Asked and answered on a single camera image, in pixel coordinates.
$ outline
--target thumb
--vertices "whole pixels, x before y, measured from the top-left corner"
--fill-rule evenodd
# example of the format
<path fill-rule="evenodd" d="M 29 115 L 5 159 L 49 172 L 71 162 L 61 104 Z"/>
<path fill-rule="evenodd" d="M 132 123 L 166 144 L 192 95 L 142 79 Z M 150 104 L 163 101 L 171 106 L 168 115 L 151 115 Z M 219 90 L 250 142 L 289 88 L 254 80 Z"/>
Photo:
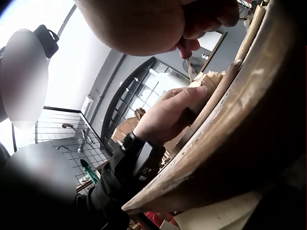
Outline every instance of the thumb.
<path fill-rule="evenodd" d="M 186 107 L 194 105 L 204 99 L 207 94 L 207 87 L 186 87 L 174 97 L 167 99 L 167 109 L 172 112 L 181 112 Z"/>

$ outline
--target wrist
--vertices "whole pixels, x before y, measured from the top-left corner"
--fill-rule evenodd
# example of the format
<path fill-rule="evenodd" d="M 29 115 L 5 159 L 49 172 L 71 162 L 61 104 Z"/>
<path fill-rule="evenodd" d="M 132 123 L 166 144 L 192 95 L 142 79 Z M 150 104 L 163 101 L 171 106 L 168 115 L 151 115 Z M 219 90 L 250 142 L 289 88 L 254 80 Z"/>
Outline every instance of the wrist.
<path fill-rule="evenodd" d="M 165 144 L 163 141 L 159 140 L 158 138 L 155 138 L 154 135 L 146 134 L 136 128 L 133 130 L 132 133 L 143 142 L 148 142 L 149 144 L 153 144 L 156 146 L 163 146 Z"/>

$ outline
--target finger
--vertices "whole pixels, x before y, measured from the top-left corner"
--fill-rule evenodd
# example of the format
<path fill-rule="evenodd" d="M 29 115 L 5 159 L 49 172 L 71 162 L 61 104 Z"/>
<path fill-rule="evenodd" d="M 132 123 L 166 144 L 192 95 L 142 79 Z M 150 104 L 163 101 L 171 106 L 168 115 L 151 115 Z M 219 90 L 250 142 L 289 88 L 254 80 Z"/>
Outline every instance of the finger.
<path fill-rule="evenodd" d="M 185 108 L 176 123 L 172 126 L 172 131 L 179 135 L 182 130 L 185 129 L 188 125 L 192 125 L 193 122 L 196 120 L 196 114 L 190 110 L 189 108 Z"/>
<path fill-rule="evenodd" d="M 165 101 L 165 100 L 167 100 L 169 98 L 172 98 L 172 97 L 176 96 L 178 93 L 180 93 L 184 89 L 185 89 L 185 87 L 169 90 L 169 91 L 165 92 L 162 95 L 162 97 L 160 98 L 160 101 Z"/>
<path fill-rule="evenodd" d="M 185 46 L 181 42 L 178 42 L 176 46 L 179 50 L 179 55 L 182 59 L 188 59 L 192 56 L 192 50 L 198 50 L 200 48 L 198 40 L 184 39 Z"/>
<path fill-rule="evenodd" d="M 195 1 L 183 6 L 185 28 L 183 37 L 197 39 L 221 25 L 234 26 L 239 20 L 237 0 Z"/>
<path fill-rule="evenodd" d="M 170 48 L 167 52 L 172 52 L 172 51 L 174 51 L 174 50 L 176 50 L 176 46 L 173 46 L 172 48 Z"/>
<path fill-rule="evenodd" d="M 186 87 L 176 96 L 165 100 L 166 109 L 171 112 L 182 112 L 186 107 L 189 107 L 195 102 L 204 99 L 207 93 L 206 86 Z"/>
<path fill-rule="evenodd" d="M 240 18 L 238 1 L 224 0 L 223 3 L 223 8 L 218 11 L 216 19 L 224 26 L 235 26 Z"/>

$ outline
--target black watch strap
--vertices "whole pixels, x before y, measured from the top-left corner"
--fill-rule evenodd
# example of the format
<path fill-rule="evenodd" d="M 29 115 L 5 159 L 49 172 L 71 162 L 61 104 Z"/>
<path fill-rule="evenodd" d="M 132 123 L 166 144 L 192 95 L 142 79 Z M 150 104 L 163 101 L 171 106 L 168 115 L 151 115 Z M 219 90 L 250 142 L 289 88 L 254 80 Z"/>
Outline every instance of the black watch strap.
<path fill-rule="evenodd" d="M 143 148 L 144 144 L 144 141 L 137 138 L 134 133 L 131 132 L 124 138 L 122 150 L 129 152 L 130 149 L 133 149 L 133 152 L 139 152 Z"/>

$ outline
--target hand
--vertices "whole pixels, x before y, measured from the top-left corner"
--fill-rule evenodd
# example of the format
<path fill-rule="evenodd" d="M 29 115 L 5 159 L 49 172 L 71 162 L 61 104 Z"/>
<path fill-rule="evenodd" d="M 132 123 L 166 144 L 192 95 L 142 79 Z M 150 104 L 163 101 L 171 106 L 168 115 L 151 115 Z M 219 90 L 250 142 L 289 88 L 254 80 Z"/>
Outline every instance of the hand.
<path fill-rule="evenodd" d="M 197 38 L 239 20 L 237 0 L 74 0 L 95 35 L 134 56 L 179 49 L 182 58 L 200 48 Z M 178 42 L 186 39 L 186 46 Z"/>
<path fill-rule="evenodd" d="M 182 116 L 183 112 L 203 100 L 206 93 L 205 86 L 167 91 L 141 118 L 134 135 L 143 141 L 164 145 L 191 125 L 190 120 Z"/>

